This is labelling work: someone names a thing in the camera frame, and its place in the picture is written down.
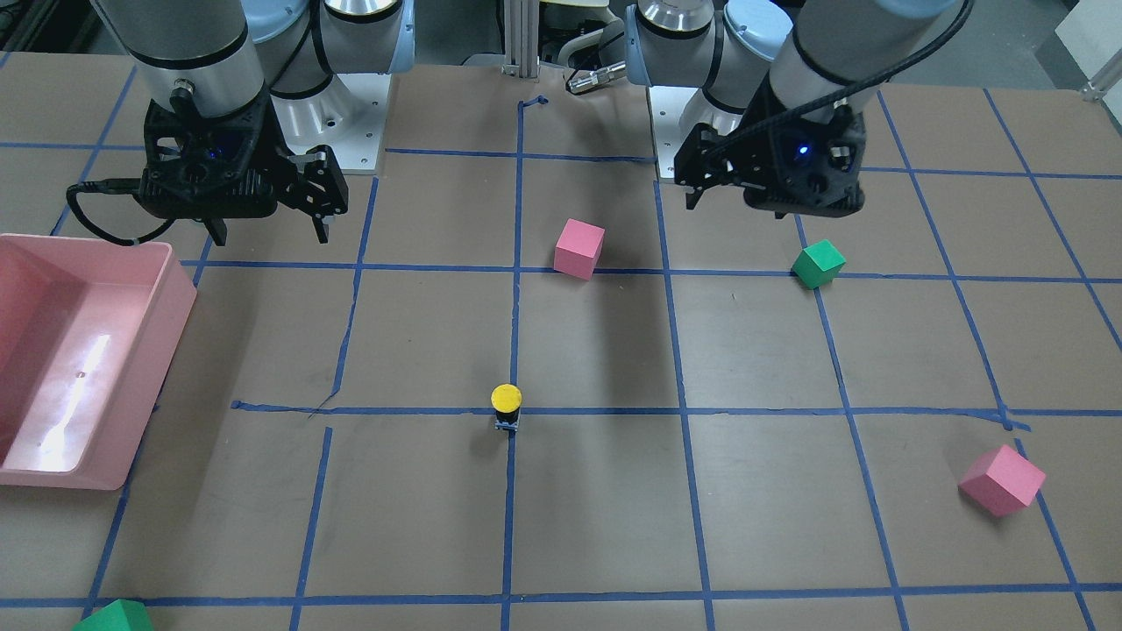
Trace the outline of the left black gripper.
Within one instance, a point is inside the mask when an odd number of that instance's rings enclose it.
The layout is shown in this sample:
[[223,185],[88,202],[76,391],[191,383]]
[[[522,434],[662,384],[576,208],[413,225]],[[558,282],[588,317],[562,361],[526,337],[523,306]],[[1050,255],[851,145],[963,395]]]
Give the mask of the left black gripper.
[[[769,83],[762,83],[746,109],[735,135],[753,125],[762,124],[778,115],[778,100]],[[774,190],[775,176],[773,125],[757,132],[747,132],[734,139],[716,167],[707,157],[721,135],[710,124],[695,124],[675,152],[674,182],[686,189],[686,210],[693,211],[710,188],[737,185],[749,190]]]

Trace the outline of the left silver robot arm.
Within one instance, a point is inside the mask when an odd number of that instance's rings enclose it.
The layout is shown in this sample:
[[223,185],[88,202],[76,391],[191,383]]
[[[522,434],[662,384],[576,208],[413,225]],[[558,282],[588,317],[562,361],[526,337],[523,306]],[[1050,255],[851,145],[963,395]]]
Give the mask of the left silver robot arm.
[[671,176],[695,209],[712,188],[751,208],[844,218],[865,204],[864,108],[962,30],[971,1],[637,1],[624,19],[629,82],[691,88],[730,131],[698,117]]

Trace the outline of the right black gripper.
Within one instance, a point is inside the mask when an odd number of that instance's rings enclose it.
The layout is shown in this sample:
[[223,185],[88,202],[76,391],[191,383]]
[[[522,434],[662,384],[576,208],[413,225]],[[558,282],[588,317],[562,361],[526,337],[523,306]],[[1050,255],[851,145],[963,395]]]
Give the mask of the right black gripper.
[[[243,117],[252,120],[252,154],[241,185],[247,204],[242,218],[267,218],[283,204],[309,216],[319,244],[328,244],[329,225],[349,210],[349,188],[335,152],[318,145],[293,154],[267,92],[255,97]],[[227,245],[224,218],[206,218],[205,229],[214,246]]]

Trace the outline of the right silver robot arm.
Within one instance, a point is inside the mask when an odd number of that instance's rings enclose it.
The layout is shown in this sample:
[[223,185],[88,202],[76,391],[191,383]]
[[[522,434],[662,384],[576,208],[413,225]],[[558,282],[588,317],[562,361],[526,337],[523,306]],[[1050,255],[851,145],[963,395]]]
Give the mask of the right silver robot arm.
[[139,246],[176,221],[217,246],[231,219],[280,207],[316,239],[349,210],[340,143],[367,112],[344,75],[415,64],[413,1],[96,1],[151,92],[137,177],[80,182],[68,211],[89,232]]

